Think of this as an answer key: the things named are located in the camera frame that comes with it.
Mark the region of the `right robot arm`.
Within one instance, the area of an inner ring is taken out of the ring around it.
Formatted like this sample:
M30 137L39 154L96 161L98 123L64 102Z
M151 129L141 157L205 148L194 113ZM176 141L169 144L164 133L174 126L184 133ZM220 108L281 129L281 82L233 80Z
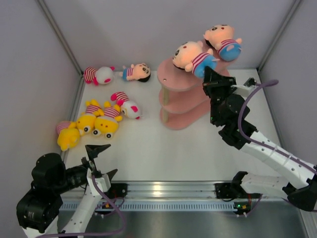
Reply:
M235 196L266 194L288 201L303 211L316 212L317 167L273 143L245 119L252 97L278 83L276 79L257 83L249 78L238 85L235 77L223 76L206 67L203 90L210 98L210 122L222 128L218 134L227 145L255 157L279 173L272 177L238 172L231 183Z

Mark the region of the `small boy plush doll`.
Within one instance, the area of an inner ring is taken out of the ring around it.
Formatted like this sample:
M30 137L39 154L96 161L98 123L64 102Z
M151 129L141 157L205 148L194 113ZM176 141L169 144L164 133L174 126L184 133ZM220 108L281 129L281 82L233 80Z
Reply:
M124 81L147 82L151 77L151 70L145 63L131 64L130 67L123 66L119 75Z

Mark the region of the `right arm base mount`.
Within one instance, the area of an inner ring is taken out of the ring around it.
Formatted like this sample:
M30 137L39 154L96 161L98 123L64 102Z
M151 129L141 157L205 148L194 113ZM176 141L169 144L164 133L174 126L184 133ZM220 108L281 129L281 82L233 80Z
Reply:
M242 188L242 179L247 175L247 172L239 171L231 182L216 183L215 193L217 199L222 199L223 201L232 201L237 198L247 199L247 198L260 198L259 193L249 193Z

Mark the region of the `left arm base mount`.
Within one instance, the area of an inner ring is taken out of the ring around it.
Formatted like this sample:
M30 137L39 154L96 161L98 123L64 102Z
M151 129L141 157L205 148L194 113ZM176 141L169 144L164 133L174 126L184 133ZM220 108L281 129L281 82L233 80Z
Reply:
M127 195L128 184L112 183L110 189L105 192L105 195L110 198L124 198Z

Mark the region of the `large boy plush doll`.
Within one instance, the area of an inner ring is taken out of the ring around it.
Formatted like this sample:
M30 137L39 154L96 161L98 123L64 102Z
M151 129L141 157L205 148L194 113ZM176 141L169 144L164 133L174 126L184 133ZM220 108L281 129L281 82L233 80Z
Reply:
M230 25L214 25L206 30L203 37L206 43L213 47L224 61L238 59L242 51L242 39L234 38L234 28Z

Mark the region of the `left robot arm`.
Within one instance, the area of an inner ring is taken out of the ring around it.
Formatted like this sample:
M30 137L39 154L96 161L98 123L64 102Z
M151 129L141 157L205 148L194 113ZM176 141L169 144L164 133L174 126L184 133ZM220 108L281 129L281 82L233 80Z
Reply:
M16 206L19 225L29 238L83 238L86 228L102 198L112 192L114 169L103 174L94 159L110 145L85 145L87 156L81 164L67 169L61 156L48 153L41 156L32 170L30 190ZM57 230L61 195L80 186L86 186L84 195L73 216L61 232Z

